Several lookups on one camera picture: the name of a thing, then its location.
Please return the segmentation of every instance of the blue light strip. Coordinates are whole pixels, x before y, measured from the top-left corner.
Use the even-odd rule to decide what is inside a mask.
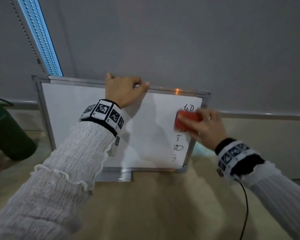
[[[38,0],[18,0],[48,73],[63,76]]]

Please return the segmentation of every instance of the person's right arm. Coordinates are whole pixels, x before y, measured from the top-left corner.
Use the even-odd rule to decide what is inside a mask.
[[[249,188],[290,237],[300,239],[300,186],[242,141],[229,138],[217,111],[199,109],[197,113],[201,122],[179,118],[196,131],[190,136],[214,150],[224,176]]]

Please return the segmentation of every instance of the red eraser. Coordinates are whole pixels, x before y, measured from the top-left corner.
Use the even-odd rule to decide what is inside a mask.
[[[176,119],[174,121],[174,128],[181,130],[181,131],[192,131],[194,132],[193,129],[189,128],[188,126],[186,126],[184,123],[182,123],[179,119],[178,119],[178,115],[182,115],[183,117],[189,119],[189,120],[193,120],[193,121],[197,121],[200,122],[202,121],[202,118],[199,114],[195,113],[195,112],[190,112],[190,111],[185,111],[185,110],[179,110],[176,113]]]

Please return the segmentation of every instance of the hand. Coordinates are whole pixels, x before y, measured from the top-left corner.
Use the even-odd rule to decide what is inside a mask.
[[[142,93],[148,91],[150,83],[142,83],[140,76],[115,77],[107,73],[105,77],[105,99],[119,105],[121,109],[133,104]]]
[[[191,138],[214,151],[221,141],[228,138],[220,113],[216,110],[202,108],[197,109],[196,113],[200,114],[202,121],[192,121],[181,115],[178,118],[186,126],[196,131],[195,133],[189,132]]]

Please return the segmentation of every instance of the person's left hand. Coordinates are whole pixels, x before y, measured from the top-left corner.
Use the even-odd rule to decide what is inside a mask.
[[[133,104],[142,93],[147,92],[150,83],[143,83],[140,76],[115,77],[107,73],[105,77],[105,99],[111,100],[121,109]]]

